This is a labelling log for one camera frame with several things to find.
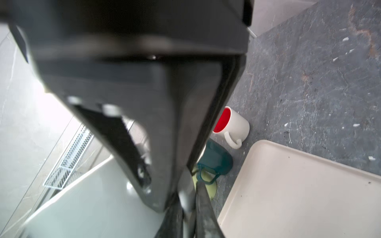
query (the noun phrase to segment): white mug handle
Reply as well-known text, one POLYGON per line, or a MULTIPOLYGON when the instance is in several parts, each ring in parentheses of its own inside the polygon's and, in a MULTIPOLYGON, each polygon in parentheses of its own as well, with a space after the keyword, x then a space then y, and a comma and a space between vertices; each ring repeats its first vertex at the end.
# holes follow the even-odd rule
POLYGON ((233 149, 239 149, 242 146, 242 140, 238 139, 237 143, 235 143, 232 138, 230 137, 230 134, 228 131, 224 133, 226 142, 233 148, 233 149))

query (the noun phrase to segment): wire mesh rack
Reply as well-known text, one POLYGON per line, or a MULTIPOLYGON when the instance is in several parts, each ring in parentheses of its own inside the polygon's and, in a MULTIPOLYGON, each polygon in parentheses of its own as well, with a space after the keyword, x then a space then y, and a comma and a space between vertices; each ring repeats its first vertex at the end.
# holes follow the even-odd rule
POLYGON ((67 150, 58 166, 55 166, 49 173, 43 185, 45 187, 63 189, 66 185, 79 178, 83 173, 75 170, 81 160, 87 145, 93 138, 90 130, 82 126, 76 139, 67 150))

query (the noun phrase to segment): mug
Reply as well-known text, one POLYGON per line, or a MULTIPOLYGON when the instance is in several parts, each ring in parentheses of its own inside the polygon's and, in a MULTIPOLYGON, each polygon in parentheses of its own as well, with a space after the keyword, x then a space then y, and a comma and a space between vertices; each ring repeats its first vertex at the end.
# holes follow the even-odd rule
POLYGON ((203 154, 200 155, 199 161, 197 162, 197 180, 210 185, 214 183, 220 175, 227 174, 232 167, 233 158, 229 152, 214 140, 208 139, 203 154), (214 178, 211 180, 207 179, 209 181, 204 180, 201 176, 204 171, 215 174, 214 178))
POLYGON ((249 130, 250 125, 245 118, 230 107, 225 107, 213 130, 213 134, 225 138, 233 149, 239 149, 249 134, 249 130))

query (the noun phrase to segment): teal mug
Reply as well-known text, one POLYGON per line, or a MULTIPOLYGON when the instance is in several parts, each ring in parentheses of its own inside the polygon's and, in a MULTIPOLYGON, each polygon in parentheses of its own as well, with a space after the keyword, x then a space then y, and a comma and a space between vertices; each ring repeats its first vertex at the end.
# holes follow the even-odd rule
POLYGON ((205 184, 212 184, 220 175, 227 174, 233 167, 233 158, 229 152, 212 139, 208 139, 197 162, 197 180, 205 184), (201 177, 202 170, 215 174, 211 181, 205 181, 201 177))

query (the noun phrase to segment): marbled table surface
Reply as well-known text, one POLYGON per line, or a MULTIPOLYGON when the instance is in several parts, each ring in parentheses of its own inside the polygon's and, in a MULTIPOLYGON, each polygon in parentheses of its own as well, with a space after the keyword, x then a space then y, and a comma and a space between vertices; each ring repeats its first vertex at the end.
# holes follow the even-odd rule
POLYGON ((217 180, 218 215, 250 147, 267 139, 381 175, 381 1, 321 0, 253 39, 228 106, 250 123, 217 180))

